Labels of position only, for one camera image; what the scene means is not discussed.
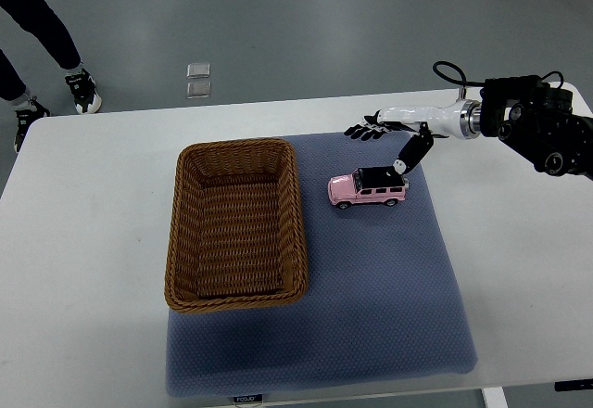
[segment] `shoe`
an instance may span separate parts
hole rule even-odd
[[[15,136],[15,151],[17,153],[20,152],[20,147],[25,140],[25,136],[27,135],[31,124],[38,119],[51,116],[51,113],[47,108],[40,105],[36,99],[37,97],[35,96],[29,99],[29,108],[17,110],[17,118],[19,119],[19,128],[17,129],[17,135]]]
[[[66,83],[74,96],[74,105],[78,114],[96,113],[103,101],[96,93],[96,83],[87,70],[66,76]]]

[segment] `wicker basket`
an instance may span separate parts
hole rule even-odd
[[[186,148],[175,176],[169,306],[197,313],[288,304],[308,281],[292,146],[247,139]]]

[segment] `gray floor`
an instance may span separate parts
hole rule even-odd
[[[432,73],[438,59],[478,81],[560,70],[593,104],[592,0],[47,2],[98,80],[103,112],[449,88]],[[44,105],[74,113],[59,67],[4,11],[0,47]],[[208,99],[185,98],[193,61],[212,64]],[[0,191],[16,158],[15,130],[0,103]],[[507,395],[511,408],[593,404],[593,392],[554,394],[551,385]],[[476,391],[355,405],[483,406]]]

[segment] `pink toy car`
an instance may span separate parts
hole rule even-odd
[[[393,167],[371,167],[330,179],[327,194],[330,202],[342,210],[353,204],[382,203],[393,207],[406,199],[408,186],[408,179]]]

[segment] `blue mat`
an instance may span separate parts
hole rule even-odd
[[[238,396],[469,373],[477,361],[472,336],[420,166],[395,208],[338,210],[327,198],[330,177],[390,165],[408,135],[285,139],[298,161],[309,292],[277,308],[170,311],[169,394]]]

